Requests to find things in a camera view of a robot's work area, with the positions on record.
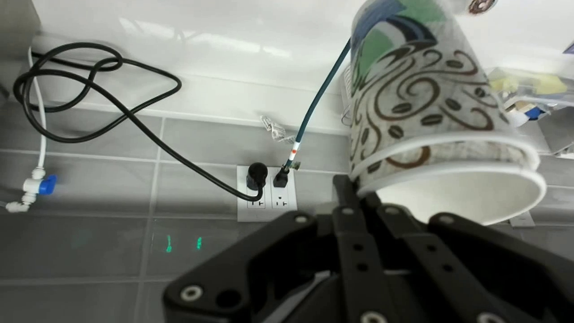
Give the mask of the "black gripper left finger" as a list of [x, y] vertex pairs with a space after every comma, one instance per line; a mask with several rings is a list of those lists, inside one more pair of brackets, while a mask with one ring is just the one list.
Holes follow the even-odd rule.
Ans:
[[333, 185], [333, 211], [288, 211], [171, 281], [166, 323], [388, 323], [358, 186], [347, 176]]

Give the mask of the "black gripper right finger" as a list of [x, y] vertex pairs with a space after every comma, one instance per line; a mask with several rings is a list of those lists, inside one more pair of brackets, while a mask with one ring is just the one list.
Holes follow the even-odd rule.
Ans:
[[574, 323], [574, 262], [456, 213], [365, 199], [383, 267], [438, 323]]

